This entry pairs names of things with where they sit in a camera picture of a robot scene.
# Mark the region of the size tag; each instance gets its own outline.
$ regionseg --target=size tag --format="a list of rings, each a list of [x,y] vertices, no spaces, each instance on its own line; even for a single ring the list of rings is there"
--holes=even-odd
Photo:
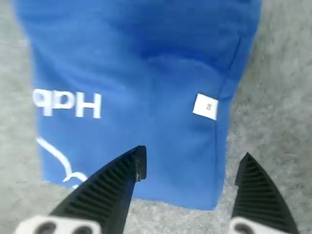
[[[218,111],[218,100],[202,94],[197,94],[193,113],[216,120]]]

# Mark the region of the gray carpet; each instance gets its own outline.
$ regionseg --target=gray carpet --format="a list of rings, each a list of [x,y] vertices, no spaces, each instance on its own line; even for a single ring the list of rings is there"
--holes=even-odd
[[[312,233],[312,1],[263,0],[261,25],[232,105],[227,178],[214,212],[132,202],[127,234],[226,233],[238,163],[250,152]],[[27,43],[0,0],[0,233],[48,213],[66,194],[40,182]]]

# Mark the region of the white outline drawing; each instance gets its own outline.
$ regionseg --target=white outline drawing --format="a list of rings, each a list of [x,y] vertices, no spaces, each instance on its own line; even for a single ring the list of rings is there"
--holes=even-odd
[[[66,177],[65,179],[63,179],[63,182],[66,182],[70,180],[71,178],[77,178],[83,183],[88,179],[88,177],[82,172],[73,172],[72,165],[70,164],[67,157],[61,151],[55,148],[53,145],[48,143],[42,137],[38,137],[36,141],[42,148],[44,148],[46,151],[52,154],[63,165],[65,169],[65,173],[66,173]],[[72,186],[72,188],[76,189],[78,188],[78,186],[79,185],[76,184]]]

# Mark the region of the black plastic tip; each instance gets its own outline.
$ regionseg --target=black plastic tip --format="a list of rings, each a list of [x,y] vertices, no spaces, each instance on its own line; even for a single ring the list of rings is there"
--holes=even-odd
[[[249,153],[239,164],[235,185],[239,188],[232,217],[244,217],[286,233],[299,234],[282,195]]]
[[[146,178],[146,148],[137,146],[94,173],[50,215],[88,219],[102,233],[121,234],[135,182]]]

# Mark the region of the folded clothing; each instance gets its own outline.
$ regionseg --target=folded clothing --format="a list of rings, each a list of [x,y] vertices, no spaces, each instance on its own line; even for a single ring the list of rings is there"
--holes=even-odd
[[[76,188],[138,145],[134,197],[212,210],[258,0],[15,0],[34,61],[43,180]]]

